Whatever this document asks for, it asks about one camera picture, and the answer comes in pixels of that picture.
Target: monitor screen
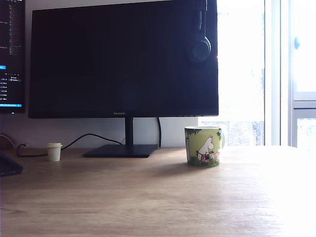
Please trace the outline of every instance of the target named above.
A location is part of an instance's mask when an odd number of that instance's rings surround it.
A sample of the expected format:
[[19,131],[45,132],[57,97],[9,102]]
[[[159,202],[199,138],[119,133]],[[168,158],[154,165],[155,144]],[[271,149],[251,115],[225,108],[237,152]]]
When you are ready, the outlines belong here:
[[0,113],[24,112],[25,0],[0,0]]
[[195,0],[33,11],[29,117],[218,115],[216,0],[195,62],[200,24]]

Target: headphone ear cup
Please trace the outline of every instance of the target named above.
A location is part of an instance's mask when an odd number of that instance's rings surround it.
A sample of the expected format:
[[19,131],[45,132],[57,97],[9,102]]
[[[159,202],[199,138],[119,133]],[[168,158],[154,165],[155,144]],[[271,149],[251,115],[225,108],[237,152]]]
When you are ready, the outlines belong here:
[[196,42],[192,48],[192,60],[200,63],[205,61],[211,53],[211,44],[207,37]]

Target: ceramic mug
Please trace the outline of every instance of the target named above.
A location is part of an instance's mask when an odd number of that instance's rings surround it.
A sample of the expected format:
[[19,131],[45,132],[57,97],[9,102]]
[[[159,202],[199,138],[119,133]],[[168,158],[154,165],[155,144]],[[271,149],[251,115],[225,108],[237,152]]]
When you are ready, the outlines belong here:
[[185,127],[188,164],[215,167],[220,164],[225,136],[221,127]]

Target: black headphones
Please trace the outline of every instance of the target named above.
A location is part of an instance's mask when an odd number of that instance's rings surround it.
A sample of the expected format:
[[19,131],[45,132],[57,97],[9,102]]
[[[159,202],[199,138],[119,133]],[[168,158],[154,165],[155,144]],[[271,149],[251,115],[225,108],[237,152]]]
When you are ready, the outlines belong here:
[[205,61],[211,53],[211,44],[206,37],[205,15],[207,0],[197,0],[198,25],[195,28],[195,42],[192,46],[191,59],[196,63]]

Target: wall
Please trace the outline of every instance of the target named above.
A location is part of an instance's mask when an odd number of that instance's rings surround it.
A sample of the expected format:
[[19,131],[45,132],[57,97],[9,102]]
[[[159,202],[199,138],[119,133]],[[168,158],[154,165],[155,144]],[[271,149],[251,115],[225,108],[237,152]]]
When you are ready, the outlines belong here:
[[[30,71],[30,45],[32,10],[86,5],[132,2],[131,0],[26,0],[26,75]],[[45,147],[47,142],[68,144],[85,133],[122,141],[124,120],[107,119],[29,119],[25,115],[2,115],[1,132],[10,136],[17,144],[28,143],[30,147]],[[197,118],[162,118],[162,145],[164,147],[185,146],[184,127],[197,125]],[[158,125],[155,118],[136,118],[134,121],[135,144],[157,144]],[[106,144],[94,137],[83,138],[74,148],[95,148]]]

